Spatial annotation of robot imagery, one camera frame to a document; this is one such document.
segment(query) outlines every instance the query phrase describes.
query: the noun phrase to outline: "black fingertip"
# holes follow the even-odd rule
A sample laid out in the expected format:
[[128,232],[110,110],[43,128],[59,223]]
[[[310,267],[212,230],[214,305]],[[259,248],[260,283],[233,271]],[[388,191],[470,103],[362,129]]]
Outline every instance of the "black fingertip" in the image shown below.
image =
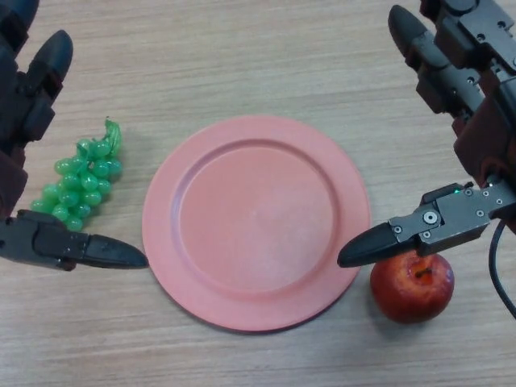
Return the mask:
[[72,38],[60,30],[50,37],[35,55],[33,62],[43,62],[52,68],[63,81],[70,69],[73,58]]
[[427,31],[418,18],[399,5],[391,8],[388,24],[390,35],[403,56],[407,55],[412,41]]

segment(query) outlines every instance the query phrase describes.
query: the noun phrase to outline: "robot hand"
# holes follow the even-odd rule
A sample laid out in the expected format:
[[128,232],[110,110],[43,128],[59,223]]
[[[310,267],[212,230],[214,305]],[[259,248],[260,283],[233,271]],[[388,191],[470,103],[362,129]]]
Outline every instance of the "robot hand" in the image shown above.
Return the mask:
[[440,252],[479,238],[494,218],[516,231],[516,41],[513,19],[494,0],[422,0],[435,36],[394,6],[391,36],[418,75],[417,92],[435,114],[449,114],[454,149],[479,185],[425,193],[413,214],[395,217],[343,247],[340,267],[415,250]]
[[58,31],[37,52],[26,73],[16,57],[28,38],[38,0],[0,0],[0,256],[71,271],[77,264],[99,268],[146,268],[136,248],[100,235],[69,232],[51,215],[11,213],[28,175],[25,147],[43,138],[54,117],[52,104],[63,88],[73,44]]

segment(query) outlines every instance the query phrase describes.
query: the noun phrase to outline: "plastic grapes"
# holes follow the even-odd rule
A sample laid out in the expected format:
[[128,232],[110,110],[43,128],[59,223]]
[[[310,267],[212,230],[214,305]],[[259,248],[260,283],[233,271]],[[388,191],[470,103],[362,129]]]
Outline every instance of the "plastic grapes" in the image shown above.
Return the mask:
[[80,139],[77,154],[54,164],[60,180],[47,184],[41,198],[31,203],[31,210],[52,214],[70,231],[81,231],[93,208],[105,202],[113,180],[122,173],[118,159],[122,146],[120,126],[106,119],[102,139]]

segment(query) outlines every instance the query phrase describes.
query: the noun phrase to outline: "wooden table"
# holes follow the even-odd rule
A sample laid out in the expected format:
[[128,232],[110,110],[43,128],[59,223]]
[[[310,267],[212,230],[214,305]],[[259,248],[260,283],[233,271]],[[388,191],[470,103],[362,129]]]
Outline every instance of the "wooden table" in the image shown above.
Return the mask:
[[[419,1],[402,0],[413,12]],[[500,5],[516,17],[512,0]],[[142,247],[149,181],[187,136],[241,114],[289,116],[351,156],[374,223],[408,214],[421,194],[467,175],[451,120],[416,94],[416,76],[387,28],[385,0],[46,0],[20,56],[64,28],[75,57],[56,118],[27,149],[20,208],[56,180],[52,166],[109,115],[123,125],[125,175],[89,232]],[[456,271],[446,311],[424,326],[383,318],[370,268],[320,318],[266,336],[194,321],[150,270],[54,272],[0,261],[0,386],[509,386],[514,320],[490,282],[484,237],[445,253]],[[516,294],[516,239],[499,268]]]

